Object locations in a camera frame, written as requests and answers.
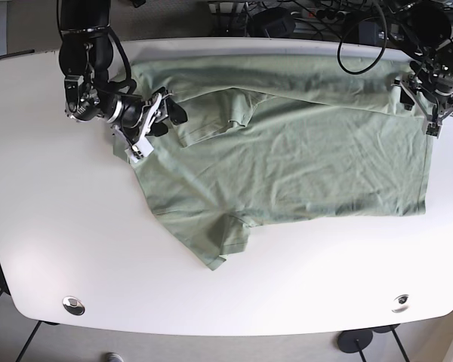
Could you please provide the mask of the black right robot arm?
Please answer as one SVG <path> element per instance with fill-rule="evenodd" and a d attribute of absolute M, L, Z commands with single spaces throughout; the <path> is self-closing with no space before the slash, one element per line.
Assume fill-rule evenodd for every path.
<path fill-rule="evenodd" d="M 65 113 L 82 123 L 102 119 L 128 151 L 143 157 L 142 141 L 166 135 L 168 122 L 180 125 L 188 117 L 165 87 L 147 100 L 136 94 L 128 56 L 110 25 L 110 6 L 109 1 L 56 3 Z"/>

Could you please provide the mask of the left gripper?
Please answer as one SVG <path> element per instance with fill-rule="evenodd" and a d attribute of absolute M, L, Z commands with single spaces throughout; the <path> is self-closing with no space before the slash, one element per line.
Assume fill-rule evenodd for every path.
<path fill-rule="evenodd" d="M 453 116 L 453 47 L 424 48 L 409 64 L 411 71 L 395 79 L 406 111 L 418 108 L 424 121 Z"/>

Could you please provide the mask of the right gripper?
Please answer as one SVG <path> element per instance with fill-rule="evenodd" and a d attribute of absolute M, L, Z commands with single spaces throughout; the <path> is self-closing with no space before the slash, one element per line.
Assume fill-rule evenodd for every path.
<path fill-rule="evenodd" d="M 64 79 L 65 113 L 77 122 L 95 118 L 105 121 L 113 134 L 128 146 L 141 137 L 162 137 L 169 131 L 168 122 L 181 125 L 188 122 L 186 111 L 174 102 L 164 87 L 145 100 L 137 94 L 124 93 L 113 83 L 97 85 L 91 79 L 68 75 Z"/>

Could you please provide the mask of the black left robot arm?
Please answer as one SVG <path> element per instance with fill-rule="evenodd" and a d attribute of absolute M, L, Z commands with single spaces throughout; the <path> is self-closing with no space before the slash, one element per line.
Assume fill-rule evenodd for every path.
<path fill-rule="evenodd" d="M 453 116 L 453 34 L 451 21 L 436 1 L 373 1 L 376 14 L 365 14 L 344 31 L 337 48 L 337 63 L 345 73 L 361 75 L 373 69 L 392 44 L 411 58 L 410 73 L 393 84 L 401 88 L 399 101 L 408 111 L 418 107 L 424 116 L 423 132 L 432 137 L 441 133 L 443 121 Z M 348 35 L 365 21 L 381 26 L 381 50 L 374 62 L 358 71 L 349 70 L 341 60 Z"/>

